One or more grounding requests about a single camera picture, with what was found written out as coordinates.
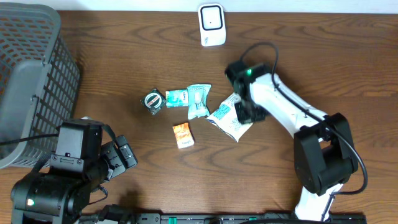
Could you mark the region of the white yellow chip bag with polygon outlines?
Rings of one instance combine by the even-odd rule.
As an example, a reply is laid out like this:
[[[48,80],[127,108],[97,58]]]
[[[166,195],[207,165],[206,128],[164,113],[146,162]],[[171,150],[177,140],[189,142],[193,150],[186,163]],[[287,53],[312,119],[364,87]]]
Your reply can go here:
[[[206,120],[222,130],[229,137],[239,142],[240,137],[252,126],[252,123],[241,124],[238,121],[235,103],[240,103],[241,98],[237,93],[232,93],[225,99]]]

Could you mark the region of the teal white snack packet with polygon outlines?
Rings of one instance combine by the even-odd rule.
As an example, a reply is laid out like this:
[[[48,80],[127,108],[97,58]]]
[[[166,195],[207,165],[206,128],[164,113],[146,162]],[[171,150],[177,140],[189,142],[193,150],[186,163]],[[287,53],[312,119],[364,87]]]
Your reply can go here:
[[[210,92],[210,84],[194,84],[187,87],[188,91],[188,119],[209,116],[206,99]]]

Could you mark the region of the orange snack packet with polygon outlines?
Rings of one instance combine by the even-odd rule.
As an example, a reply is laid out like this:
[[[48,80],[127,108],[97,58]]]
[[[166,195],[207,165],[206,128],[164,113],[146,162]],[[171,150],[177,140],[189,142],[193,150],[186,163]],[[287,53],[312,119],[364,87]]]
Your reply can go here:
[[[172,129],[179,149],[194,145],[195,141],[190,131],[189,123],[175,125]]]

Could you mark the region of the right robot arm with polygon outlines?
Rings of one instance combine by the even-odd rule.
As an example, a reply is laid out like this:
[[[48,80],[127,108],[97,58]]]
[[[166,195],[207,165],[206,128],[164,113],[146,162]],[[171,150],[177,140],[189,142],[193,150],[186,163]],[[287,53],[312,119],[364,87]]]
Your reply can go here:
[[[294,139],[294,169],[303,186],[295,216],[330,221],[335,194],[359,168],[347,119],[303,101],[267,65],[248,67],[238,60],[226,67],[225,75],[241,98],[234,105],[241,124],[271,115]]]

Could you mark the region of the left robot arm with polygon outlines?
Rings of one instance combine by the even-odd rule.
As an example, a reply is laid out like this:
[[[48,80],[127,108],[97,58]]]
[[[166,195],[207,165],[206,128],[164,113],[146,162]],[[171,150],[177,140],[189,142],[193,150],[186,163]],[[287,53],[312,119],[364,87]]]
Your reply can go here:
[[[127,139],[91,119],[69,119],[55,152],[42,156],[12,188],[13,223],[75,223],[92,192],[137,165]]]

